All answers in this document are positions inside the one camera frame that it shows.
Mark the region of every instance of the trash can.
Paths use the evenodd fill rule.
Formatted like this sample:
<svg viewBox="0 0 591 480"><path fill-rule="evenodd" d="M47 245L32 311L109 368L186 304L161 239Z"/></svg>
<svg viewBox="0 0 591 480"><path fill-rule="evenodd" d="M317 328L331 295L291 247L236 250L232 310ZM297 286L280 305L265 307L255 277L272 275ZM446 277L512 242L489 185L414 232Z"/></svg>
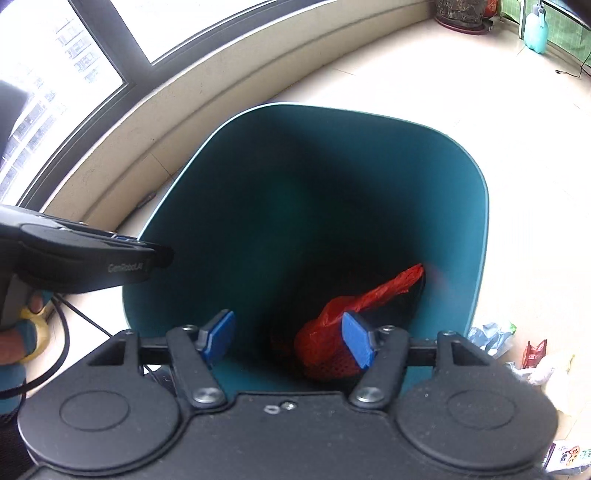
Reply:
<svg viewBox="0 0 591 480"><path fill-rule="evenodd" d="M425 267L419 338L466 333L476 307L488 192L442 133L385 116L274 103L237 115L203 144L140 234L173 264L124 287L130 327L162 336L222 309L236 333L213 369L221 386L317 388L278 367L269 330L303 325L411 265Z"/></svg>

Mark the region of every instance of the green tiled wall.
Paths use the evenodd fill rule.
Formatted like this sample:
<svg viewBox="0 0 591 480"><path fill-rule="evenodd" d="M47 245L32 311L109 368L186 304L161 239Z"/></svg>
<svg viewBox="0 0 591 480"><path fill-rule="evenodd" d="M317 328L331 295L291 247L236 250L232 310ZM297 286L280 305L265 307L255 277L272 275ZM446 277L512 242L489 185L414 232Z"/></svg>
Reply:
<svg viewBox="0 0 591 480"><path fill-rule="evenodd" d="M535 0L526 1L526 11L531 12ZM519 22L520 4L518 0L502 0L501 13ZM573 22L570 18L553 8L546 8L546 20L550 27L549 40L583 61L591 51L591 32Z"/></svg>

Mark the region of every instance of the black cable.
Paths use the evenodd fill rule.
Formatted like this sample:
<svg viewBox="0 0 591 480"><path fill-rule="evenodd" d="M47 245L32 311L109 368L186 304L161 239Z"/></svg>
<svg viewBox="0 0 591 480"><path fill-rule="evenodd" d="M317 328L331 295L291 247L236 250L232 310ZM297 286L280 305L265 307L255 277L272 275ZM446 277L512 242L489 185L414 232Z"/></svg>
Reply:
<svg viewBox="0 0 591 480"><path fill-rule="evenodd" d="M60 369L60 367L66 361L66 357L68 356L68 352L70 351L70 331L68 330L68 324L66 322L66 316L62 311L59 303L55 297L51 298L51 301L56 308L56 312L60 317L61 325L64 329L64 348L61 350L61 354L59 358L56 360L49 370L47 370L43 375L40 375L35 380L30 381L20 387L9 388L8 390L0 391L0 400L6 400L7 398L16 397L18 395L23 395L27 393L29 390L33 388L37 388L39 385L45 383L49 380L55 373Z"/></svg>
<svg viewBox="0 0 591 480"><path fill-rule="evenodd" d="M73 311L75 314L77 314L79 317L85 319L88 323L90 323L93 327L98 328L101 332L103 332L107 337L111 338L113 335L111 335L109 332L107 332L103 327L101 327L98 323L93 322L90 318L88 318L84 313L82 313L80 310L78 310L76 307L74 307L74 305L72 305L69 301L67 301L62 295L60 295L59 293L55 294L55 297L62 302L66 307L68 307L71 311ZM148 374L152 377L152 380L154 380L157 384L159 384L160 382L158 382L158 379L156 379L156 375L154 375L154 371L148 367L148 365L144 365L144 368L148 371Z"/></svg>
<svg viewBox="0 0 591 480"><path fill-rule="evenodd" d="M571 77L575 77L576 79L581 78L581 75L583 74L583 72L585 72L587 75L589 75L591 77L591 73L589 73L587 70L585 70L583 67L585 67L585 64L587 63L587 61L591 59L591 51L589 51L589 55L587 55L587 58L584 60L584 62L581 64L581 70L579 72L578 75L575 75L573 73L570 72L565 72L564 70L555 70L556 73L565 73L566 75L570 75Z"/></svg>
<svg viewBox="0 0 591 480"><path fill-rule="evenodd" d="M56 298L62 302L66 307L68 307L71 311L77 314L79 317L84 318L88 323L90 323L93 327L98 328L101 332L103 332L107 337L111 338L112 335L107 332L103 327L101 327L98 323L93 322L90 320L86 315L84 315L80 310L78 310L74 305L72 305L69 301L67 301L62 295L59 293L55 294Z"/></svg>

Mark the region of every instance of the tiled floor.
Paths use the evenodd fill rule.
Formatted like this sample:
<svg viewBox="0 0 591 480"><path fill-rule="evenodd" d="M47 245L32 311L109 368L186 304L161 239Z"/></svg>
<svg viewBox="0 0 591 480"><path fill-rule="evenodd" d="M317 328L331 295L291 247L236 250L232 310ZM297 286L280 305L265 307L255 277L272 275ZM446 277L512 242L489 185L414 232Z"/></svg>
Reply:
<svg viewBox="0 0 591 480"><path fill-rule="evenodd" d="M517 325L511 358L521 357L527 340L544 338L549 352L577 355L573 415L561 417L558 437L570 432L590 446L591 82L555 69L578 72L553 53L523 48L510 28L471 37L426 21L341 58L275 100L412 120L451 136L473 155L491 201L476 320ZM156 202L122 230L137 233ZM73 301L111 331L125 327L120 289ZM103 341L75 317L70 325L68 364Z"/></svg>

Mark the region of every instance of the snack packet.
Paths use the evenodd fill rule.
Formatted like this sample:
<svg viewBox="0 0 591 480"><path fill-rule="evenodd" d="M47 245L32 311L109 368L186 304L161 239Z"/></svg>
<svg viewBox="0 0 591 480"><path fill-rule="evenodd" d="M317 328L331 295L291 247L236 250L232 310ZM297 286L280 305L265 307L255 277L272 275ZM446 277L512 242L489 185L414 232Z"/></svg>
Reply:
<svg viewBox="0 0 591 480"><path fill-rule="evenodd" d="M546 356L546 344L548 340L542 340L540 344L534 347L530 342L523 351L523 359L521 360L521 368L535 368Z"/></svg>

